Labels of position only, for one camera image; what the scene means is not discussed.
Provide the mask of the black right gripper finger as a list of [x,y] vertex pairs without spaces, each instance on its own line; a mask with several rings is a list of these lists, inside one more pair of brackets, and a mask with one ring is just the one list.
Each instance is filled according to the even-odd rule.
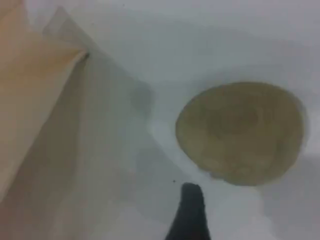
[[180,202],[165,240],[210,240],[206,205],[201,187],[186,182],[181,186]]

